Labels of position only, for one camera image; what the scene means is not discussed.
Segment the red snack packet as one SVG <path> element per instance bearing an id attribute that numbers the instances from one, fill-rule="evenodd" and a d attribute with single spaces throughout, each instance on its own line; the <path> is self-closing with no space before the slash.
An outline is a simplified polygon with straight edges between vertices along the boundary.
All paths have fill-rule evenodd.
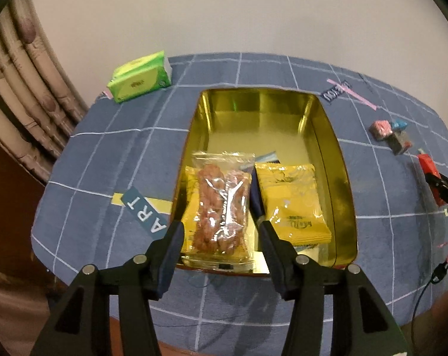
<path id="1" fill-rule="evenodd" d="M 429 188 L 432 192 L 432 196 L 436 202 L 437 206 L 443 206 L 446 204 L 441 197 L 440 191 L 436 188 L 436 181 L 441 179 L 441 174 L 439 170 L 436 168 L 435 162 L 432 160 L 432 157 L 427 153 L 419 153 L 417 155 L 419 164 L 424 173 L 424 178 Z"/>

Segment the pink floral candy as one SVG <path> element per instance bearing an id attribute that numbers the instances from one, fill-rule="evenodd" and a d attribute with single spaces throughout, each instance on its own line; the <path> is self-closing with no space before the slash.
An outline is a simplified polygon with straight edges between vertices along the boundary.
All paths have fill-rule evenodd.
<path id="1" fill-rule="evenodd" d="M 386 140 L 388 137 L 390 137 L 391 134 L 393 134 L 393 130 L 392 130 L 390 121 L 388 121 L 388 120 L 374 121 L 371 124 L 369 131 L 370 131 L 372 137 L 377 141 Z"/>

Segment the navy blue snack packet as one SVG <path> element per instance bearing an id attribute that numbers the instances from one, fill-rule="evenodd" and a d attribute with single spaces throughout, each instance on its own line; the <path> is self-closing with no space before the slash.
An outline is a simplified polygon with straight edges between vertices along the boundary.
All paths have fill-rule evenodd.
<path id="1" fill-rule="evenodd" d="M 279 163 L 276 151 L 257 156 L 255 158 L 254 166 L 251 170 L 249 211 L 255 225 L 258 225 L 258 221 L 264 220 L 266 216 L 262 191 L 263 176 L 258 170 L 258 165 L 265 165 L 267 163 Z"/>

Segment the beige patterned curtain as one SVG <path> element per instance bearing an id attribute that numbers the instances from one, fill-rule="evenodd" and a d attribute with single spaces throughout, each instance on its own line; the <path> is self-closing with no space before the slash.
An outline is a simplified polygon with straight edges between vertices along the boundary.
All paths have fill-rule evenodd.
<path id="1" fill-rule="evenodd" d="M 0 11 L 0 147 L 46 182 L 85 114 L 45 41 L 32 0 L 8 0 Z"/>

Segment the blue checked tablecloth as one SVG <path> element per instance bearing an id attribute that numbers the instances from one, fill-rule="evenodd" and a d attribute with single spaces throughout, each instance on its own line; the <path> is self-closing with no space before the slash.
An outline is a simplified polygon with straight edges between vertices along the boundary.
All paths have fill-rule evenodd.
<path id="1" fill-rule="evenodd" d="M 344 155 L 358 223 L 357 263 L 398 324 L 439 304 L 448 282 L 430 285 L 448 255 L 448 208 L 436 206 L 416 153 L 448 176 L 448 129 L 434 109 L 388 83 L 328 63 L 284 55 L 210 53 L 172 57 L 172 86 L 116 104 L 100 97 L 53 167 L 33 224 L 33 251 L 64 282 L 85 264 L 118 266 L 144 252 L 147 232 L 112 203 L 130 187 L 169 200 L 201 90 L 269 86 L 321 94 L 346 81 L 365 104 L 324 101 Z M 404 120 L 412 148 L 394 155 L 369 128 Z"/>

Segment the gold and maroon toffee tin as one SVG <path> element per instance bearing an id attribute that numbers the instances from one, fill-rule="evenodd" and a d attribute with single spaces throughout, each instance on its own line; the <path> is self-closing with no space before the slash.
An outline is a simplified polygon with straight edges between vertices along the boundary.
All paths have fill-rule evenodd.
<path id="1" fill-rule="evenodd" d="M 346 163 L 315 95 L 276 88 L 201 90 L 182 153 L 173 216 L 183 214 L 189 203 L 185 169 L 195 151 L 252 153 L 260 162 L 313 165 L 332 240 L 312 252 L 320 264 L 333 268 L 355 260 L 357 226 Z"/>

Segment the green tissue pack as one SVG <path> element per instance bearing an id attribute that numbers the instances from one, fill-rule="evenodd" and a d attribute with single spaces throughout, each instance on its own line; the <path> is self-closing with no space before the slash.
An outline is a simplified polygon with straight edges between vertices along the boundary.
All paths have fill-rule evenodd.
<path id="1" fill-rule="evenodd" d="M 172 84 L 172 67 L 164 51 L 142 56 L 116 68 L 107 88 L 116 103 L 167 88 Z"/>

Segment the dark sesame snack bar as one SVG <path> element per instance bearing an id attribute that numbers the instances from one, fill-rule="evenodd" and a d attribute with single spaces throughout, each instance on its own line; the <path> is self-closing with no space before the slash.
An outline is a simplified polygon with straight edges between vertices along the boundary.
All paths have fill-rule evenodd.
<path id="1" fill-rule="evenodd" d="M 394 155 L 404 154 L 412 148 L 412 141 L 406 131 L 393 131 L 386 142 Z"/>

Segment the teal wrapped candy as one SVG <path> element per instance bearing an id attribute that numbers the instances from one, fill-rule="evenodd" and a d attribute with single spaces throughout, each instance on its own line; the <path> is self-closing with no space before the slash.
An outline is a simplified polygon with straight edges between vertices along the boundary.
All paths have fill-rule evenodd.
<path id="1" fill-rule="evenodd" d="M 407 129 L 407 122 L 404 120 L 394 120 L 390 122 L 390 127 L 393 132 L 401 133 Z"/>

